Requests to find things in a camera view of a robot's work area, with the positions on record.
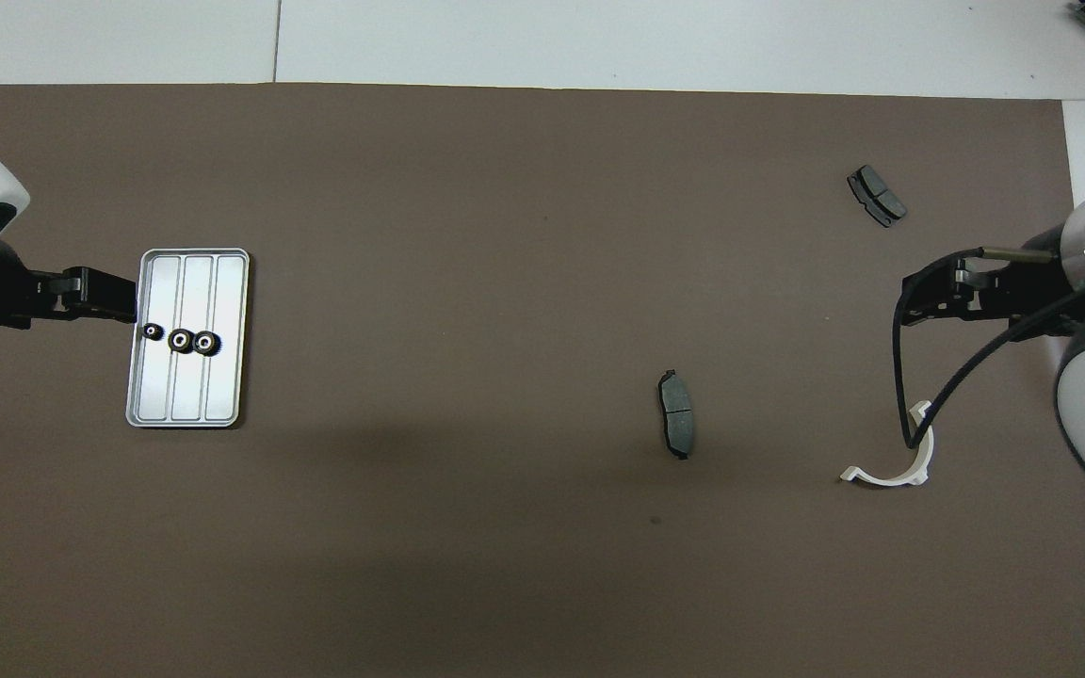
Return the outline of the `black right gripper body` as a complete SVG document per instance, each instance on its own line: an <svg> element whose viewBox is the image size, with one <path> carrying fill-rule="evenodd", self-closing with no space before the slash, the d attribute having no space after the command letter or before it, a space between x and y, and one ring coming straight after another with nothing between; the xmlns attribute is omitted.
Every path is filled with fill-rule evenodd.
<svg viewBox="0 0 1085 678"><path fill-rule="evenodd" d="M1058 257L1021 256L1007 265L978 271L962 263L962 320L1006 320L1008 327L1074 292Z"/></svg>

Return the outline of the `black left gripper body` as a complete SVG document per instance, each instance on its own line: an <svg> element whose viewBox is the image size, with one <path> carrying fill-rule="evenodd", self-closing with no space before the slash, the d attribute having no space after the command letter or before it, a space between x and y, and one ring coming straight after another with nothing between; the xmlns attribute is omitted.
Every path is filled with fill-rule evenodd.
<svg viewBox="0 0 1085 678"><path fill-rule="evenodd" d="M31 270L4 241L0 241L0 327L29 330L34 320L71 320L58 308L59 295L48 283L63 276Z"/></svg>

